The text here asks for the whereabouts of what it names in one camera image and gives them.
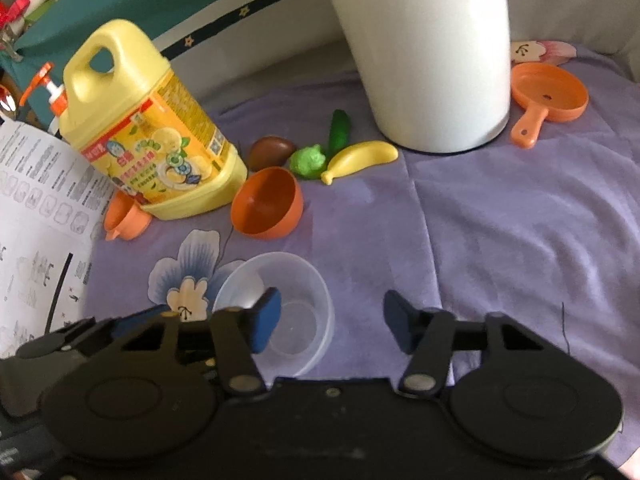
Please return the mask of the small orange toy pot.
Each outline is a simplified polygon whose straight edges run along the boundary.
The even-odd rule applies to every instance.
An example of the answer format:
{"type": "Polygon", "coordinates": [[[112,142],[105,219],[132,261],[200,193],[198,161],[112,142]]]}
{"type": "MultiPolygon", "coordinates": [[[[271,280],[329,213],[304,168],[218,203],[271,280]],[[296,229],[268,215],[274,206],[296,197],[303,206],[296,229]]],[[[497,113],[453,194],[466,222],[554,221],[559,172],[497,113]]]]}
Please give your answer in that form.
{"type": "Polygon", "coordinates": [[[105,239],[109,242],[134,240],[151,224],[152,216],[144,211],[130,195],[117,191],[104,217],[105,239]]]}

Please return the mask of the white instruction sheet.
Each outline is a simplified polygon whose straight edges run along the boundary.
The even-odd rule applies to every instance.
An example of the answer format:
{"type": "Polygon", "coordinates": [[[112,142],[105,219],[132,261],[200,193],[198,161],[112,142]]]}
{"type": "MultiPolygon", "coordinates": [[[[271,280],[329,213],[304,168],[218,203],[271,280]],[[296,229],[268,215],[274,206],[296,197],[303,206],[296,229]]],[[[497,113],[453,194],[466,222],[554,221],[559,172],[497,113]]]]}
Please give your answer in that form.
{"type": "Polygon", "coordinates": [[[1,121],[1,354],[80,319],[114,184],[50,133],[1,121]]]}

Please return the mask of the purple floral tablecloth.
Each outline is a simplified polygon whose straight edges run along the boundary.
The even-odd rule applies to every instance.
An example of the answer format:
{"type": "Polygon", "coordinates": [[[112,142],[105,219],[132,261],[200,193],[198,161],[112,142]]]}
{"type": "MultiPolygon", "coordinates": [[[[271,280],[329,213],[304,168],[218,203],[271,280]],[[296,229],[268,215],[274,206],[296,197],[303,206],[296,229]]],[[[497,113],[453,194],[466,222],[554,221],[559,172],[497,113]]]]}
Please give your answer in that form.
{"type": "Polygon", "coordinates": [[[404,151],[331,185],[305,181],[302,220],[272,242],[235,232],[224,209],[153,222],[131,242],[98,240],[85,315],[158,304],[188,273],[178,253],[198,242],[214,280],[290,252],[319,271],[335,309],[311,378],[399,377],[407,359],[383,320],[390,289],[469,321],[502,311],[618,389],[625,420],[608,458],[625,463],[639,445],[639,86],[585,48],[567,69],[589,106],[545,125],[531,150],[499,136],[454,156],[404,151]]]}

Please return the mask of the light green toy vegetable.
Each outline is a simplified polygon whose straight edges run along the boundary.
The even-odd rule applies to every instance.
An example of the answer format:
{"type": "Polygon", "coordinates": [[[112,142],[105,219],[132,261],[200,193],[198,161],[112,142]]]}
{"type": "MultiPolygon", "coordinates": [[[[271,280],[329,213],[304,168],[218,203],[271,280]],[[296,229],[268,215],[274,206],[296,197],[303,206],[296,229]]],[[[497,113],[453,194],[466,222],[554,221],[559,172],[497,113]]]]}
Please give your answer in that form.
{"type": "Polygon", "coordinates": [[[320,144],[301,148],[288,159],[288,169],[305,180],[318,180],[326,170],[326,155],[320,144]]]}

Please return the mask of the white cylindrical container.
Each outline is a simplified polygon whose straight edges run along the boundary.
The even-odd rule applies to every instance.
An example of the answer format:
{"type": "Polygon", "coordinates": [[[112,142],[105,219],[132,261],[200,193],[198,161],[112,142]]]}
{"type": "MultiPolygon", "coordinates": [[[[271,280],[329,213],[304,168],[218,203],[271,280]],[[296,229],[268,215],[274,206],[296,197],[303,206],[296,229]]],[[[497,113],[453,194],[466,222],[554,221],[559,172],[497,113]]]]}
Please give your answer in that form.
{"type": "Polygon", "coordinates": [[[378,128],[409,150],[494,140],[510,115],[508,0],[331,0],[378,128]]]}

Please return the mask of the clear plastic bowl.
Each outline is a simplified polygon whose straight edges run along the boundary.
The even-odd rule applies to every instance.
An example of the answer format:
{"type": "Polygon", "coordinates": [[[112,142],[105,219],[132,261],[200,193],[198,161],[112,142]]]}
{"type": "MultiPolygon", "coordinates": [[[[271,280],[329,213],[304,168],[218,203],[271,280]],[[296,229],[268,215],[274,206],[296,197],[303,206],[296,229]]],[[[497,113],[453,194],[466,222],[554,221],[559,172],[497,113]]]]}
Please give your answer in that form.
{"type": "Polygon", "coordinates": [[[281,315],[255,362],[267,384],[308,373],[333,337],[335,312],[321,274],[302,257],[268,252],[247,260],[222,284],[213,309],[249,308],[268,288],[281,295],[281,315]]]}

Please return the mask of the yellow dish soap jug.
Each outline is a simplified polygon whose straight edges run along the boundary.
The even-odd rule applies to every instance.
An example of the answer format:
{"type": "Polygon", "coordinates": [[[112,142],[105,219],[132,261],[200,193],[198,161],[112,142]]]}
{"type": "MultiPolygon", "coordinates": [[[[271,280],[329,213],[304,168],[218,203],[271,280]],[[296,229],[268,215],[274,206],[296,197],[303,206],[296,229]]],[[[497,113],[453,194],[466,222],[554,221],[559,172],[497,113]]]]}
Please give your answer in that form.
{"type": "Polygon", "coordinates": [[[63,70],[44,64],[23,91],[46,88],[58,131],[147,214],[178,220],[232,203],[247,178],[222,134],[142,30],[100,26],[63,70]]]}

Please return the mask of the brown toy egg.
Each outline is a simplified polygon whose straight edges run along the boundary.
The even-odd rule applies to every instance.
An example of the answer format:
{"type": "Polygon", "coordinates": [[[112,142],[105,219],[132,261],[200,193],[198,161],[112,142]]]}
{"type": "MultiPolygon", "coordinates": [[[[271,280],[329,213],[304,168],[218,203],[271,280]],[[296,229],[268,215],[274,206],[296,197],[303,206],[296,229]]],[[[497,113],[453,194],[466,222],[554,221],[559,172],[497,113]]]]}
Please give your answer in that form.
{"type": "Polygon", "coordinates": [[[263,136],[250,148],[247,167],[253,172],[268,167],[282,167],[297,150],[297,145],[288,139],[263,136]]]}

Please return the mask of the orange plastic bowl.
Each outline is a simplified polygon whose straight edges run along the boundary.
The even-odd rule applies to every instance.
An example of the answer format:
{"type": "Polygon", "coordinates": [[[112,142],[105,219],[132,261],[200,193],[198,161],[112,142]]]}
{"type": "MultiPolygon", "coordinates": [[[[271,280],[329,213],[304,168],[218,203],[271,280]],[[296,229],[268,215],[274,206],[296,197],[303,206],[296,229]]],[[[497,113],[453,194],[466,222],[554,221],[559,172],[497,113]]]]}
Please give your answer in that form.
{"type": "Polygon", "coordinates": [[[232,200],[235,231],[256,240],[277,240],[298,226],[304,199],[296,177],[282,167],[269,167],[250,176],[232,200]]]}

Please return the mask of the yellow toy banana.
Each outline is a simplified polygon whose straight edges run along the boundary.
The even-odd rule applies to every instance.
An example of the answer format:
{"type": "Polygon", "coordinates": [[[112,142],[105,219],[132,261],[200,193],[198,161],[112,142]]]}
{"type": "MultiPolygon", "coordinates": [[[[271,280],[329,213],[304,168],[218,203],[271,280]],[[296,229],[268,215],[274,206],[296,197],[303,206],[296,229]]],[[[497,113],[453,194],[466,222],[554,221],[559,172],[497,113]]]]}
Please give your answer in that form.
{"type": "Polygon", "coordinates": [[[325,185],[331,185],[336,178],[347,177],[373,166],[390,164],[398,156],[398,149],[387,142],[360,142],[339,151],[329,161],[320,180],[325,185]]]}

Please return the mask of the orange toy frying pan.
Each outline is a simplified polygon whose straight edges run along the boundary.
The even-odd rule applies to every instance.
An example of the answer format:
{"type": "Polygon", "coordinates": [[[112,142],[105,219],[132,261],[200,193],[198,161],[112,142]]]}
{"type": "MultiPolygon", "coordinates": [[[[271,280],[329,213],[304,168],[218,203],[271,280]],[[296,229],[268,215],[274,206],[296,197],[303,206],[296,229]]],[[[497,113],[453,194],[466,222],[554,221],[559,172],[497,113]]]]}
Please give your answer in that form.
{"type": "Polygon", "coordinates": [[[511,94],[523,115],[511,129],[511,141],[529,150],[539,138],[544,122],[572,122],[589,103],[586,86],[558,66],[522,63],[511,70],[511,94]]]}

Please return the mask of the dark green toy cucumber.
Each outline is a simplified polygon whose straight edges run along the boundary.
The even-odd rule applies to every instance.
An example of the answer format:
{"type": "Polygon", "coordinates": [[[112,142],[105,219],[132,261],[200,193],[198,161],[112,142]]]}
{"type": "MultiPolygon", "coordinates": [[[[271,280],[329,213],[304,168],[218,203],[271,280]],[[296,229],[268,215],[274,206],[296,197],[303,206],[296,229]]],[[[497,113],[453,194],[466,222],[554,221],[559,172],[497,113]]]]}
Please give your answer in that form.
{"type": "Polygon", "coordinates": [[[329,158],[348,147],[351,128],[348,114],[344,110],[334,110],[328,141],[329,158]]]}

